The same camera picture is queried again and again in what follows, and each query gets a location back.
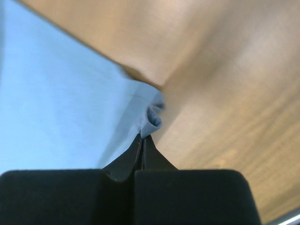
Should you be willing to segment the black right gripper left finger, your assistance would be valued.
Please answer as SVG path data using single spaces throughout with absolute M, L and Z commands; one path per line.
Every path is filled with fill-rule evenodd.
M 130 225 L 142 138 L 103 169 L 14 170 L 0 177 L 3 225 Z

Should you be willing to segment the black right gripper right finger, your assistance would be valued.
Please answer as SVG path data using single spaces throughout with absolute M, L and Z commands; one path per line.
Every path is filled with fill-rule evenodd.
M 135 171 L 137 225 L 259 225 L 249 184 L 235 170 L 178 170 L 143 141 Z

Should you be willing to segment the light blue t shirt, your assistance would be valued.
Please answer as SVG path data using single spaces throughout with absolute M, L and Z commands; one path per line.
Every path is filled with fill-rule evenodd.
M 0 171 L 103 168 L 164 97 L 15 0 L 0 3 Z

